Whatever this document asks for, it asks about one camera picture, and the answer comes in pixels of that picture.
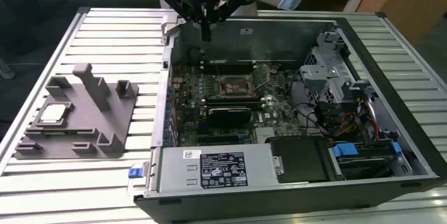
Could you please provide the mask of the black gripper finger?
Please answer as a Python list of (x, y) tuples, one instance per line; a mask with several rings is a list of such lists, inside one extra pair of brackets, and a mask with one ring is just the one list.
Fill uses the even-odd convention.
[(205, 5), (205, 40), (211, 41), (211, 25), (224, 22), (241, 5), (241, 0), (229, 0), (223, 4), (207, 3)]
[(164, 0), (185, 21), (199, 24), (201, 41), (205, 41), (205, 15), (201, 6), (193, 6), (188, 0)]

